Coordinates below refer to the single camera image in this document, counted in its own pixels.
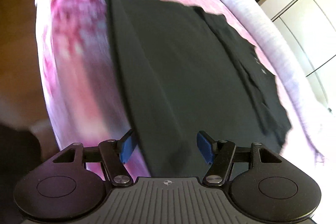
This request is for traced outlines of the white wardrobe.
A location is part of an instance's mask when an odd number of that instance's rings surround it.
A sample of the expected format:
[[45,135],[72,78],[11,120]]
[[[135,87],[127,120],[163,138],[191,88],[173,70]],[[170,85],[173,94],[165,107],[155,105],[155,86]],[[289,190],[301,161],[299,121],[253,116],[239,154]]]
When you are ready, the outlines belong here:
[[335,0],[266,0],[262,9],[301,65],[317,101],[335,111]]

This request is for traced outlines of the black t-shirt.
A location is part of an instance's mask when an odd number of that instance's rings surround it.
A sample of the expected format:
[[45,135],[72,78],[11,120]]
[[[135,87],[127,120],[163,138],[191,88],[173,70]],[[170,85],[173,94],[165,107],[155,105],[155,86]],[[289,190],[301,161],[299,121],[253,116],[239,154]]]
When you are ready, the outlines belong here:
[[223,15],[105,0],[118,84],[152,176],[203,176],[197,133],[280,152],[291,129],[276,80]]

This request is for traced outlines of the pink rose blanket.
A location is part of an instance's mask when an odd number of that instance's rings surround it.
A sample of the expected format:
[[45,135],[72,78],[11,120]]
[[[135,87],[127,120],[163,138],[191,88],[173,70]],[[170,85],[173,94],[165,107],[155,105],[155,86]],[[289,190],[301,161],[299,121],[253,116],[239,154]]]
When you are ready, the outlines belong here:
[[[163,0],[222,14],[255,40],[221,0]],[[117,89],[105,28],[104,0],[35,0],[43,93],[60,148],[119,138],[129,122]]]

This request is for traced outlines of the grey striped duvet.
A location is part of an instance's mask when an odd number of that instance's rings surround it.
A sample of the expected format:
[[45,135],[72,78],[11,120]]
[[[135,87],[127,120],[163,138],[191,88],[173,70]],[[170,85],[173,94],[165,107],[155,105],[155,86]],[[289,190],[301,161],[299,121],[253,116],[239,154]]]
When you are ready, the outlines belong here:
[[327,150],[327,111],[316,100],[303,71],[287,42],[255,0],[220,0],[239,22],[248,39],[256,43],[276,73],[280,98],[289,105],[293,123],[282,155],[296,166],[323,166]]

